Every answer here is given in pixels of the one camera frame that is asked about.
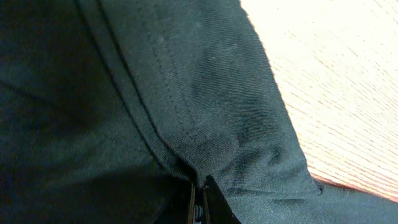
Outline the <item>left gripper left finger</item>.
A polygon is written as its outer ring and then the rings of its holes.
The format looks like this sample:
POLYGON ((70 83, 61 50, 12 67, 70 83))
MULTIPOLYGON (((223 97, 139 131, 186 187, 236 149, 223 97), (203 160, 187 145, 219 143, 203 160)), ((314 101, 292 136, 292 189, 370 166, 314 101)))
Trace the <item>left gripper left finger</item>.
POLYGON ((183 182, 154 224, 194 224, 194 219, 195 186, 192 183, 183 182))

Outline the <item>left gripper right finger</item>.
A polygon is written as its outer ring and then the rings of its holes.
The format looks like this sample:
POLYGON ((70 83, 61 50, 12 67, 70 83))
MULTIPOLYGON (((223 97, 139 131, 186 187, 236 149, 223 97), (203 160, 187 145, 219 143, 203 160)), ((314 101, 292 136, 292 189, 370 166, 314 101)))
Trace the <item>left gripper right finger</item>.
POLYGON ((211 175, 206 176, 202 193, 206 224, 241 224, 211 175))

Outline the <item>black t-shirt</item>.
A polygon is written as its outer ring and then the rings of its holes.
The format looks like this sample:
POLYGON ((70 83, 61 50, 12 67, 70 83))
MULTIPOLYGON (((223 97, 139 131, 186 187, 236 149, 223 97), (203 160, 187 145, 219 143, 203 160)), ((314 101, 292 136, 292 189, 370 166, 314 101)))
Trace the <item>black t-shirt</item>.
POLYGON ((1 222, 154 223, 211 175, 241 223, 396 223, 321 184, 239 1, 2 1, 1 222))

